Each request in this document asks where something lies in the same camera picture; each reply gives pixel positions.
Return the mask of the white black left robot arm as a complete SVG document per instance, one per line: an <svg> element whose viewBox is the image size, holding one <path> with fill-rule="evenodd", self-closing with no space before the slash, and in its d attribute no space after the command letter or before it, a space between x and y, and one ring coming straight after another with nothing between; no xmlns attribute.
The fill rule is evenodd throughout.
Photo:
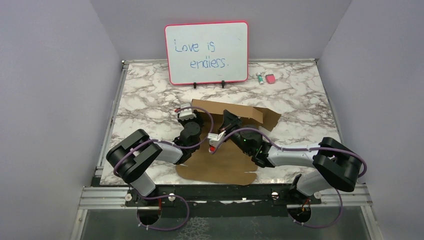
<svg viewBox="0 0 424 240"><path fill-rule="evenodd" d="M114 175L138 191L144 205L157 200L156 184L146 173L154 161L174 165L186 162L200 148L204 121L197 110L182 110L177 121L183 126L172 142L153 140L143 129L138 129L115 145L106 154Z"/></svg>

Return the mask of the brown cardboard box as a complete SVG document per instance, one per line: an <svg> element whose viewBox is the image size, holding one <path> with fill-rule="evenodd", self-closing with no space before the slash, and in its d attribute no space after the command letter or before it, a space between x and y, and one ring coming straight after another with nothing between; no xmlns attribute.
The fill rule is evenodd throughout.
<svg viewBox="0 0 424 240"><path fill-rule="evenodd" d="M224 142L215 154L209 152L207 133L220 133L224 123L224 111L236 115L241 127L262 128L272 131L278 124L281 114L266 107L224 103L210 100L193 99L192 106L199 107L198 112L205 122L200 135L203 143L200 148L183 164L177 165L177 174L186 180L217 184L249 185L257 178L257 165L251 157L231 140Z"/></svg>

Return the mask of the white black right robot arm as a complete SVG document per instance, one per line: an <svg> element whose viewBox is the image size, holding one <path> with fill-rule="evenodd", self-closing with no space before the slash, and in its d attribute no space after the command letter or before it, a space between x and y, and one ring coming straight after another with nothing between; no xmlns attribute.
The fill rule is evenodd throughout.
<svg viewBox="0 0 424 240"><path fill-rule="evenodd" d="M288 190L289 199L296 204L329 188L353 192L358 178L368 170L362 157L334 138L324 137L318 143L300 147L279 146L256 126L242 125L241 118L228 110L223 112L218 133L210 133L207 138L212 154L230 140L261 168L313 168L313 172L297 175Z"/></svg>

